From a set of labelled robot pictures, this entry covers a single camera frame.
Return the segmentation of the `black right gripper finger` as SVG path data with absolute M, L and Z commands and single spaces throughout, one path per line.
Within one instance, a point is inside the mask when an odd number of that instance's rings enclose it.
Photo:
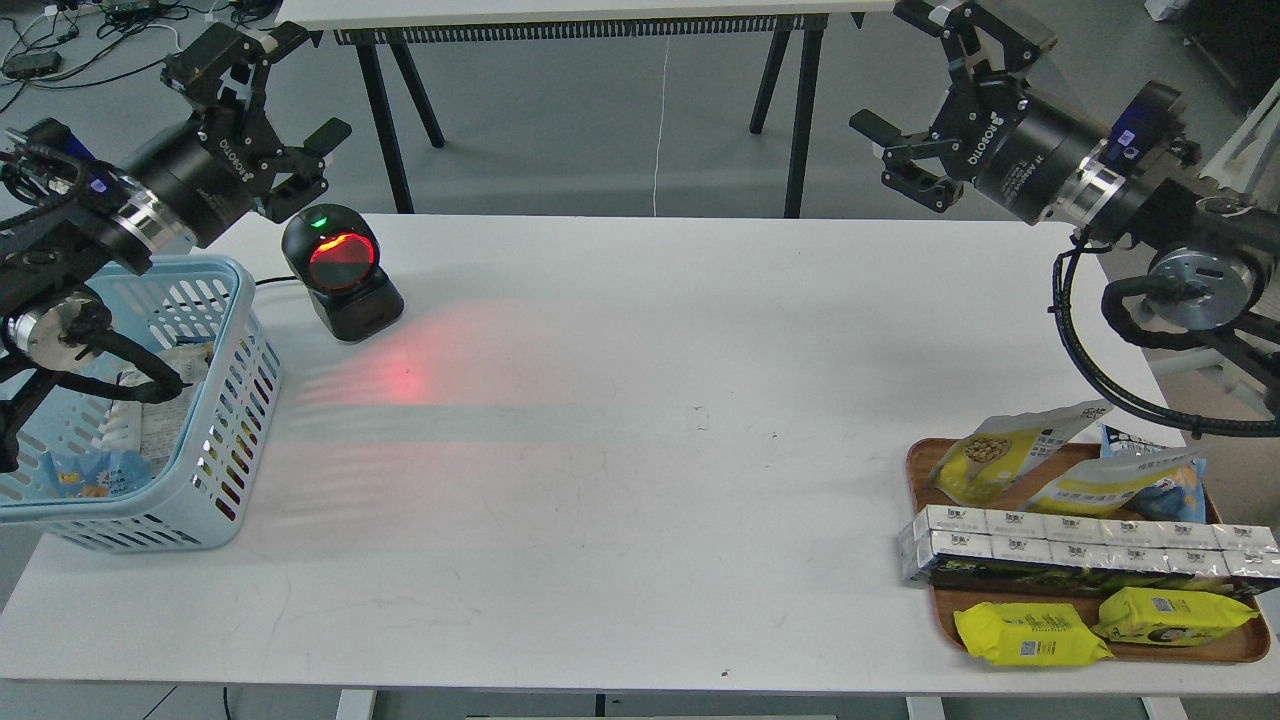
M 972 140 L 970 122 L 942 113 L 932 129 L 902 135 L 883 117 L 860 110 L 850 117 L 850 127 L 881 150 L 879 177 L 886 187 L 936 213 L 948 210 L 964 195 L 965 176 L 954 177 L 950 170 L 937 176 L 919 161 L 934 158 L 954 161 Z
M 950 87 L 938 120 L 987 111 L 1059 119 L 1059 108 L 1027 83 L 1057 44 L 1048 27 L 1006 1 L 896 1 L 893 14 L 941 41 Z

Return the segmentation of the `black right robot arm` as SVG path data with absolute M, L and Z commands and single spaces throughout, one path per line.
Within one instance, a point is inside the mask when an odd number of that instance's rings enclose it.
M 1121 240 L 1143 243 L 1155 254 L 1148 270 L 1108 283 L 1100 300 L 1111 329 L 1142 348 L 1215 351 L 1260 382 L 1266 409 L 1277 411 L 1277 320 L 1256 309 L 1277 269 L 1277 214 L 1201 174 L 1181 95 L 1149 82 L 1115 122 L 1101 124 L 1027 81 L 1056 41 L 1032 18 L 978 1 L 896 1 L 892 9 L 940 41 L 950 85 L 920 133 L 867 109 L 851 117 L 881 150 L 882 183 L 937 213 L 969 186 L 1027 224 L 1069 224 L 1050 313 L 1089 386 L 1133 416 L 1196 437 L 1276 437 L 1276 419 L 1202 416 L 1140 398 L 1105 374 L 1074 325 L 1079 259 Z

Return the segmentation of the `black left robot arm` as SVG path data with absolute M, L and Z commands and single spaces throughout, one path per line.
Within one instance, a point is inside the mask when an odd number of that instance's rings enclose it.
M 191 117 L 122 167 L 54 120 L 13 135 L 3 182 L 33 181 L 42 195 L 3 223 L 3 379 L 27 377 L 3 401 L 4 471 L 19 466 L 19 430 L 56 387 L 141 404 L 182 393 L 175 370 L 114 329 L 88 281 L 110 263 L 143 274 L 180 241 L 205 249 L 248 213 L 282 223 L 321 195 L 349 126 L 332 118 L 288 146 L 265 110 L 271 67 L 312 36 L 293 22 L 262 37 L 211 26 L 163 67 Z

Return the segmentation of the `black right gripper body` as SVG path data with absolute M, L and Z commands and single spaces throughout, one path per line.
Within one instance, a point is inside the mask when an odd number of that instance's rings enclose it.
M 1016 219 L 1036 224 L 1105 128 L 1052 95 L 1029 90 L 1025 101 L 1005 115 L 1006 131 L 987 145 L 973 184 Z

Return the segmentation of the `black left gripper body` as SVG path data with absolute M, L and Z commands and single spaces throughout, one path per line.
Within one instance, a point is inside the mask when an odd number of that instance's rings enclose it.
M 156 135 L 128 158 L 128 176 L 150 190 L 209 247 L 273 190 L 253 142 L 243 145 L 232 111 L 210 111 Z

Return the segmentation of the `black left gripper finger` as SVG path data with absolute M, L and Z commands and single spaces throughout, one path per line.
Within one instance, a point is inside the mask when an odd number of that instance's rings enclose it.
M 280 147 L 255 158 L 253 209 L 270 222 L 287 222 L 326 191 L 326 156 L 351 136 L 344 120 L 330 118 L 302 146 Z
M 214 23 L 163 60 L 163 83 L 182 95 L 198 119 L 264 119 L 270 68 L 310 38 L 311 32 L 293 22 L 261 37 Z

